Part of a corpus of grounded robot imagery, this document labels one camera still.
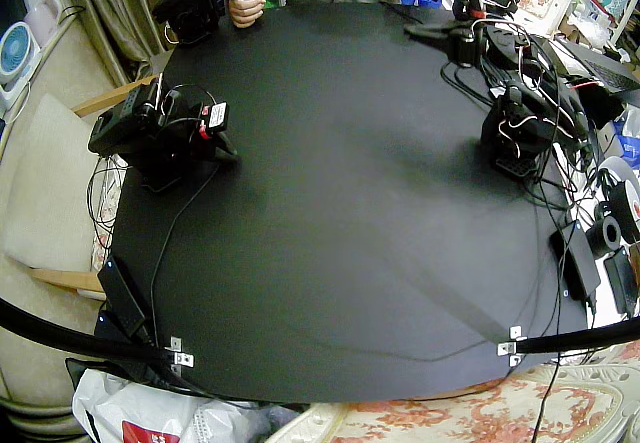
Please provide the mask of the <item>person's right hand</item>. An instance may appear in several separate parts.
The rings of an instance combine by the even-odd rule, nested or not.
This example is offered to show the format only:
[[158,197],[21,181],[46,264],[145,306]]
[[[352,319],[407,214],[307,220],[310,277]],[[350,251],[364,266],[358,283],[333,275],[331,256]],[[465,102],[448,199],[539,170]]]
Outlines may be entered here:
[[266,0],[229,0],[229,11],[233,25],[243,29],[259,20],[265,8]]

